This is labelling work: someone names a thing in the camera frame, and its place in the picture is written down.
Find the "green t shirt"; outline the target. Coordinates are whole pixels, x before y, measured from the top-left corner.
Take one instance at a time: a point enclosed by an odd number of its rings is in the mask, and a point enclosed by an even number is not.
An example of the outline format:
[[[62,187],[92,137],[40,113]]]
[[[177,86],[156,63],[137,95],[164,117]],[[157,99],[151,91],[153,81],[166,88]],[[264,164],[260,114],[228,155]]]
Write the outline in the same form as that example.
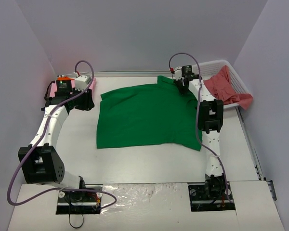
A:
[[[124,87],[101,94],[96,132],[98,149],[174,143],[200,151],[197,100],[180,94],[173,80]]]

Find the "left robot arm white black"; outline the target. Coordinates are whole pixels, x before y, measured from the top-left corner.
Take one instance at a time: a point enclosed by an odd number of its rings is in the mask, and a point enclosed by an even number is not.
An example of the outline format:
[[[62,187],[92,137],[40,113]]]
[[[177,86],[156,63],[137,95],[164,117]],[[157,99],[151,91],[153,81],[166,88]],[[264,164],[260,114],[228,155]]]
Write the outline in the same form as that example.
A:
[[[84,180],[65,169],[56,145],[71,110],[89,111],[94,108],[92,91],[95,79],[86,75],[74,80],[59,78],[56,85],[55,96],[46,101],[44,117],[35,138],[29,146],[19,149],[18,157],[26,183],[69,188],[70,196],[82,201],[87,197]]]

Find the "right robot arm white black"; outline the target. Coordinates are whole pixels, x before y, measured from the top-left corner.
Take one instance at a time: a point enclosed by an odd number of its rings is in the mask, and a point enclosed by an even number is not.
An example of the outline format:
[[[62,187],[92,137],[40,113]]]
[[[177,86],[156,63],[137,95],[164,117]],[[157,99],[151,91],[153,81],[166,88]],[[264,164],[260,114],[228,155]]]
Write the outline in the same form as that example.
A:
[[[220,132],[223,126],[223,102],[206,88],[201,76],[193,72],[191,65],[170,69],[174,83],[181,94],[192,93],[197,99],[196,135],[207,155],[204,193],[215,201],[225,191],[225,178],[220,160]]]

